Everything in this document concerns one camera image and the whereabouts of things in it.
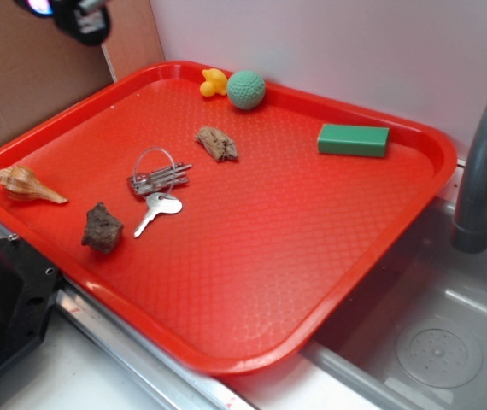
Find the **drain strainer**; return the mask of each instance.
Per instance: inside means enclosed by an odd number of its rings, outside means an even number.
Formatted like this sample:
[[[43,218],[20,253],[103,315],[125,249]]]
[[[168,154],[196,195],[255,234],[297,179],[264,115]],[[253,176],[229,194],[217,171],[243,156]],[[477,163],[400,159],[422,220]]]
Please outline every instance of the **drain strainer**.
[[[443,389],[468,383],[483,363],[477,340],[446,319],[405,328],[397,339],[397,359],[415,380]]]

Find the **metal edge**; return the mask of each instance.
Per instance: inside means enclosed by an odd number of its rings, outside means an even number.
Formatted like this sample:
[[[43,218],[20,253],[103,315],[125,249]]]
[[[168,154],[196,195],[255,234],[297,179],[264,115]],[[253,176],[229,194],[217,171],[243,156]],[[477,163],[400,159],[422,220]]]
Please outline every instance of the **metal edge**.
[[[375,406],[386,410],[420,410],[402,395],[314,340],[302,348],[301,354]]]
[[[163,407],[177,410],[255,408],[218,380],[182,367],[69,282],[59,291],[56,304],[63,316]]]

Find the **green sponge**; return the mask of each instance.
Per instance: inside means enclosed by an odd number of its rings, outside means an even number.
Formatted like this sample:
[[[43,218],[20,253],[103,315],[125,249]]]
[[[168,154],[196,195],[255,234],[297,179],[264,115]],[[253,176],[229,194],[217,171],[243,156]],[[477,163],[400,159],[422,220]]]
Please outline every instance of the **green sponge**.
[[[389,128],[323,125],[318,150],[324,154],[384,157]]]

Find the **plastic tray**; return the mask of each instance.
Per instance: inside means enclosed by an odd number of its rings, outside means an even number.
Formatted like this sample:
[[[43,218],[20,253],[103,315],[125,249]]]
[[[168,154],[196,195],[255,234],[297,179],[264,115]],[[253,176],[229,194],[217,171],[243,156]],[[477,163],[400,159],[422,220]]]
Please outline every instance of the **plastic tray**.
[[[69,203],[12,202],[0,222],[143,335],[210,374],[249,372],[297,351],[455,170],[441,133],[390,115],[267,83],[242,111],[199,93],[192,62],[147,67],[0,149]],[[385,158],[318,153],[325,123],[388,126]],[[215,162],[194,137],[214,126],[238,161]],[[126,178],[147,148],[191,163],[138,239],[146,205]],[[139,171],[168,165],[150,153]],[[125,225],[103,255],[80,244],[97,202]]]

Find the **yellow rubber duck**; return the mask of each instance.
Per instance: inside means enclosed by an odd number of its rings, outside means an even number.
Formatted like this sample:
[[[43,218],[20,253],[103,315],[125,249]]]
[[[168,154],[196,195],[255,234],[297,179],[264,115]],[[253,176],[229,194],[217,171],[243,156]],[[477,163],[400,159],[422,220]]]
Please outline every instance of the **yellow rubber duck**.
[[[203,77],[206,79],[200,85],[200,93],[204,97],[211,97],[215,94],[226,95],[226,83],[228,79],[225,74],[217,68],[202,70]]]

